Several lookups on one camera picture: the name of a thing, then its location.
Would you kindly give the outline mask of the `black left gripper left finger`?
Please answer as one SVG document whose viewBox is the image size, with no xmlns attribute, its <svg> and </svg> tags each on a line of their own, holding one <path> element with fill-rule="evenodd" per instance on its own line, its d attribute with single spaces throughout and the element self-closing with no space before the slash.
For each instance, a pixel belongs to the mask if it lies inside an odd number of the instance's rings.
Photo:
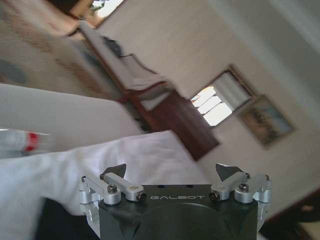
<svg viewBox="0 0 320 240">
<path fill-rule="evenodd" d="M 124 179 L 125 163 L 108 167 L 99 176 L 88 172 L 79 182 L 79 202 L 82 205 L 103 201 L 114 206 L 121 202 L 122 196 L 130 202 L 144 202 L 147 194 L 142 185 Z"/>
</svg>

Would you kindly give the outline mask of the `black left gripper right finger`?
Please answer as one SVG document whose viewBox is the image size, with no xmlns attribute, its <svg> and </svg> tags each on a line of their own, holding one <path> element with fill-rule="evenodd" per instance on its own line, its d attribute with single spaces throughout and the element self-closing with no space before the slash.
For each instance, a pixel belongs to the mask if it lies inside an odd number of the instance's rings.
<svg viewBox="0 0 320 240">
<path fill-rule="evenodd" d="M 236 166 L 220 163 L 215 165 L 215 169 L 220 183 L 210 187 L 209 198 L 212 201 L 225 201 L 231 193 L 234 199 L 242 204 L 249 204 L 254 200 L 264 204 L 272 201 L 272 181 L 268 175 L 258 173 L 251 177 Z"/>
</svg>

